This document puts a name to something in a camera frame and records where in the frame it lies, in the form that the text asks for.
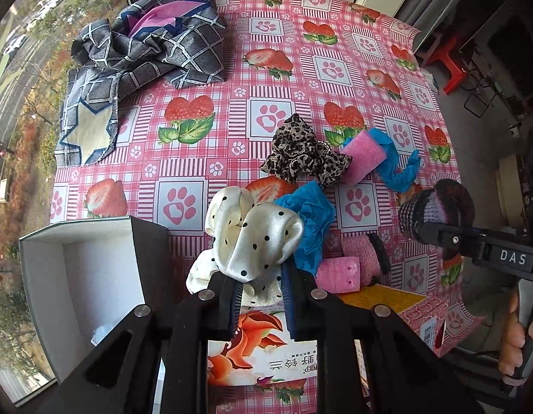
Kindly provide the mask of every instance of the leopard print bow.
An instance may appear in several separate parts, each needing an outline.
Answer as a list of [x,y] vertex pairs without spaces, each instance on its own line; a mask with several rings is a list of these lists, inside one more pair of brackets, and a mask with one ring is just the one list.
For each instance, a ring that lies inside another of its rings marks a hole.
[[261,165],[261,171],[293,184],[303,172],[315,177],[322,188],[339,181],[353,160],[318,141],[298,114],[293,114],[276,130],[272,151]]

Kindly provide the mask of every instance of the human hand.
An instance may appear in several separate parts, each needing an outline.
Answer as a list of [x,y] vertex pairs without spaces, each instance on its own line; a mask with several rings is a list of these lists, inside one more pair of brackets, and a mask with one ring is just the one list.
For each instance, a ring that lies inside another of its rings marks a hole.
[[[521,347],[525,344],[525,328],[517,319],[518,300],[516,289],[510,299],[510,315],[502,331],[500,356],[498,358],[498,369],[508,376],[513,376],[515,368],[523,363]],[[533,322],[529,325],[529,336],[533,338]]]

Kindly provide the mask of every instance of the gray plaid fabric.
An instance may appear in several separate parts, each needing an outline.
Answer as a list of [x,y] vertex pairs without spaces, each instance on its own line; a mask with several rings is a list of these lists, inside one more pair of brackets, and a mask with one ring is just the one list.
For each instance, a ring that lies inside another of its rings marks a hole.
[[[161,4],[176,0],[139,0],[125,8],[113,24],[97,20],[88,24],[72,43],[71,55],[81,65],[68,75],[67,95],[61,106],[60,141],[56,147],[59,167],[90,164],[102,160],[115,149],[119,100],[148,82],[164,76],[173,87],[224,81],[223,41],[226,23],[218,15],[215,0],[199,12],[180,17],[181,33],[160,27],[128,37],[144,14]],[[82,149],[66,137],[78,125],[82,102],[94,113],[112,106],[107,132],[109,147],[97,149],[81,163]]]

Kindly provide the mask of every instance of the beige star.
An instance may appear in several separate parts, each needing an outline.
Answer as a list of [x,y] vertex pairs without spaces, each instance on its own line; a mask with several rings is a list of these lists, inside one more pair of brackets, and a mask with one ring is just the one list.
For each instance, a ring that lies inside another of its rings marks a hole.
[[96,149],[105,149],[109,146],[111,139],[106,128],[112,109],[113,106],[110,105],[95,114],[86,104],[79,102],[78,125],[63,138],[62,143],[80,147],[81,164],[86,163]]

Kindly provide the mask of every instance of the pink towel roll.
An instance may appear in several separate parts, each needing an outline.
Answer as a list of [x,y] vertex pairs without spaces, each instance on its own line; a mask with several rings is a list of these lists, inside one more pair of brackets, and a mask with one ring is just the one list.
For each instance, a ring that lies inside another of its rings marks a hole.
[[360,289],[358,257],[325,258],[316,272],[316,284],[334,294],[352,293]]
[[372,138],[366,129],[362,129],[350,143],[342,149],[342,153],[351,156],[353,161],[348,166],[341,182],[357,184],[374,170],[387,155],[383,148]]
[[360,263],[360,287],[368,286],[372,277],[382,277],[375,249],[367,235],[345,237],[341,243],[346,258],[357,257]]

